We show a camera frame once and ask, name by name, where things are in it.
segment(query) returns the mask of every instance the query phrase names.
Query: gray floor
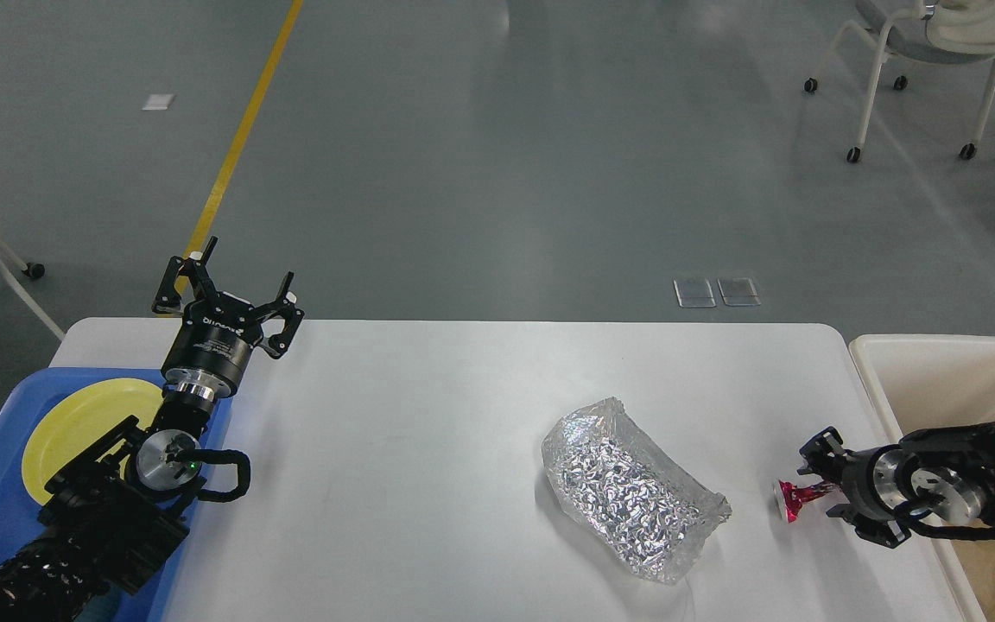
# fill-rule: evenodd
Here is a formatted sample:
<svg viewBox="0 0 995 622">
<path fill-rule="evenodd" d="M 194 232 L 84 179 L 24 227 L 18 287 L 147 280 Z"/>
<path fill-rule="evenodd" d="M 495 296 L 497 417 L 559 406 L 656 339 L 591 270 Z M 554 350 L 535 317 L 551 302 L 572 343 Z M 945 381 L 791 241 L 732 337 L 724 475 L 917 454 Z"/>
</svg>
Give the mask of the gray floor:
<svg viewBox="0 0 995 622">
<path fill-rule="evenodd" d="M 288 3 L 0 5 L 0 232 L 58 322 L 146 315 Z M 213 233 L 245 298 L 315 318 L 822 322 L 995 335 L 988 66 L 869 52 L 814 95 L 830 0 L 307 3 Z M 173 109 L 139 111 L 149 93 Z M 750 276 L 759 308 L 678 308 Z M 0 279 L 0 405 L 56 342 Z"/>
</svg>

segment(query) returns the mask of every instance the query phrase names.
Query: crumpled aluminum foil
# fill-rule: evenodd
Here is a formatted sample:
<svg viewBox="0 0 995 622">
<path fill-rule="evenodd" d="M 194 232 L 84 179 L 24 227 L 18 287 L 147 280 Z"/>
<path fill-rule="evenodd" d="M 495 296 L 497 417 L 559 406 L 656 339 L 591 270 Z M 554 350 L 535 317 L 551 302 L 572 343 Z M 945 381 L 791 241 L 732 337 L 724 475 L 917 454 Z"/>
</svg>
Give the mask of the crumpled aluminum foil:
<svg viewBox="0 0 995 622">
<path fill-rule="evenodd" d="M 544 467 L 566 515 L 593 529 L 640 578 L 675 584 L 732 514 L 609 397 L 561 418 Z"/>
</svg>

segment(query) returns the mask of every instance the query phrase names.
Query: chair wheel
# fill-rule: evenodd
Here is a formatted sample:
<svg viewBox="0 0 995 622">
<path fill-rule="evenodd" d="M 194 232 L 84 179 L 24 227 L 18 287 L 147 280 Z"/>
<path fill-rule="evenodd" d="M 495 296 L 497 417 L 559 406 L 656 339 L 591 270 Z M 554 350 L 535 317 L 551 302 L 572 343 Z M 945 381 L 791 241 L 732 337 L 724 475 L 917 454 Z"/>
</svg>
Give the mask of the chair wheel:
<svg viewBox="0 0 995 622">
<path fill-rule="evenodd" d="M 27 263 L 25 264 L 25 269 L 21 271 L 25 276 L 28 276 L 31 281 L 35 281 L 44 276 L 44 264 L 43 263 Z"/>
</svg>

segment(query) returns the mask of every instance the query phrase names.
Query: black cable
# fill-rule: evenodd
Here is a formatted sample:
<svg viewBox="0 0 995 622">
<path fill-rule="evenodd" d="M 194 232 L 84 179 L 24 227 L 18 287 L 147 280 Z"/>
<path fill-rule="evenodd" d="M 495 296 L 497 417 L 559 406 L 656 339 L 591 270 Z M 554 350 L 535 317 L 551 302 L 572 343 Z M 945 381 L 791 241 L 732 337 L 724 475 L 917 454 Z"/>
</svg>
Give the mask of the black cable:
<svg viewBox="0 0 995 622">
<path fill-rule="evenodd" d="M 923 497 L 904 501 L 903 504 L 893 508 L 893 518 L 901 527 L 907 527 L 919 536 L 924 538 L 939 538 L 947 540 L 995 540 L 995 528 L 987 527 L 933 527 L 931 524 L 921 523 L 920 519 L 912 518 L 911 513 L 927 508 L 929 505 L 942 500 L 939 495 L 925 495 Z"/>
<path fill-rule="evenodd" d="M 187 489 L 182 492 L 182 495 L 171 504 L 171 507 L 167 508 L 166 512 L 171 518 L 179 519 L 182 516 L 182 512 L 186 508 L 190 507 L 191 501 L 198 498 L 198 491 L 201 491 L 202 487 L 206 485 L 205 477 L 196 477 L 190 481 Z"/>
</svg>

